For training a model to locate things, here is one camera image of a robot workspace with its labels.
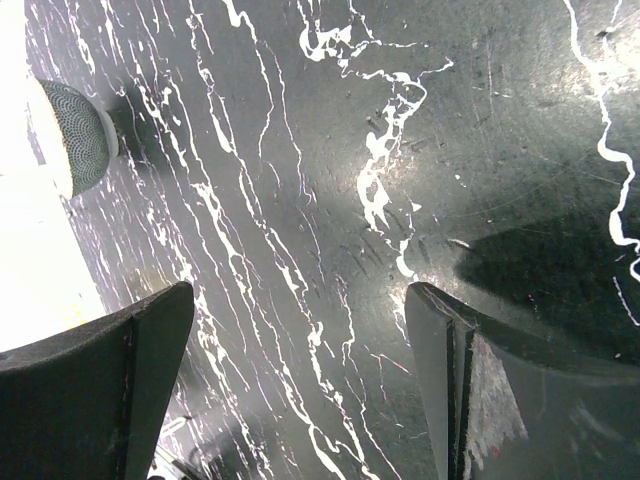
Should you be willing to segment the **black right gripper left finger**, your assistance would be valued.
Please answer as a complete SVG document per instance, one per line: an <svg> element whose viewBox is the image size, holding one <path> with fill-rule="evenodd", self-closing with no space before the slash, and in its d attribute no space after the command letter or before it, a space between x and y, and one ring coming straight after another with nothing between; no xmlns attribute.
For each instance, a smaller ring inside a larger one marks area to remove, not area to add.
<svg viewBox="0 0 640 480"><path fill-rule="evenodd" d="M2 353L2 478L146 478L193 320L180 281Z"/></svg>

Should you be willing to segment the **grey bowl red rim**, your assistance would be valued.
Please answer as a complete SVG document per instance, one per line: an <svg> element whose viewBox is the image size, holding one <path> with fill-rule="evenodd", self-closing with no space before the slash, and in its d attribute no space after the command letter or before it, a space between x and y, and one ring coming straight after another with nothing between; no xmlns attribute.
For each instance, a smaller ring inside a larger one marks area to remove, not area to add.
<svg viewBox="0 0 640 480"><path fill-rule="evenodd" d="M120 155L111 115L98 109L79 90L48 79L37 85L52 115L53 151L45 158L60 195L70 200L98 185L110 161Z"/></svg>

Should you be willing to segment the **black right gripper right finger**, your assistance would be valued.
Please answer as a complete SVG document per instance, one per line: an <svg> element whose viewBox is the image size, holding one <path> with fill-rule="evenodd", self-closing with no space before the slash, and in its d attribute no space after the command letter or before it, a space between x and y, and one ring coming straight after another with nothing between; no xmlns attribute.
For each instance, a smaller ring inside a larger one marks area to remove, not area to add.
<svg viewBox="0 0 640 480"><path fill-rule="evenodd" d="M639 370L411 284L407 336L441 479L635 479Z"/></svg>

